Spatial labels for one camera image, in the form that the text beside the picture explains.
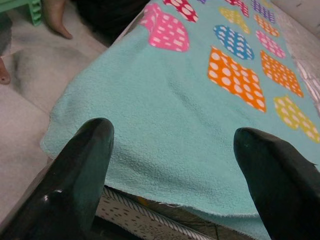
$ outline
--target foot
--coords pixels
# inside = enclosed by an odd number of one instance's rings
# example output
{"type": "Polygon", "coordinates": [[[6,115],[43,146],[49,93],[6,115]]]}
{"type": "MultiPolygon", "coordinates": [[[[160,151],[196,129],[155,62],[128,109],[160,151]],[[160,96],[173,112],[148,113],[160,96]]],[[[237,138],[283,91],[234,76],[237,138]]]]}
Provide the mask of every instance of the foot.
{"type": "Polygon", "coordinates": [[[50,28],[60,33],[66,39],[72,39],[73,36],[63,24],[66,1],[67,0],[43,0],[43,12],[50,28]]]}
{"type": "Polygon", "coordinates": [[[10,83],[10,75],[6,69],[4,61],[0,57],[0,84],[9,84],[10,83]]]}

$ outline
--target teal fleece blanket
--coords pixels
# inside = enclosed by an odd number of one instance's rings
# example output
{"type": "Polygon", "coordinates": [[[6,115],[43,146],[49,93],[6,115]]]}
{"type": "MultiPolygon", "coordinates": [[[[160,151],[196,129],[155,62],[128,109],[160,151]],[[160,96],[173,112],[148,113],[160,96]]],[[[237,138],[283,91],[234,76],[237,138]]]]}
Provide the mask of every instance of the teal fleece blanket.
{"type": "Polygon", "coordinates": [[[236,129],[276,135],[320,164],[320,120],[275,22],[267,0],[152,0],[68,85],[42,148],[55,158],[85,121],[108,118],[106,185],[268,240],[236,129]]]}

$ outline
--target white wall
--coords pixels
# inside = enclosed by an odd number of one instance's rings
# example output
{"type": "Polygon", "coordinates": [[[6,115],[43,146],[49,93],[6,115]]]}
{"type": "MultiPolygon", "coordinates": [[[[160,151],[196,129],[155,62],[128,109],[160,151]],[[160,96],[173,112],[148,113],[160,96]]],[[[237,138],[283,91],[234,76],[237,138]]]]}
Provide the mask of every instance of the white wall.
{"type": "Polygon", "coordinates": [[[271,0],[320,38],[320,0],[271,0]]]}

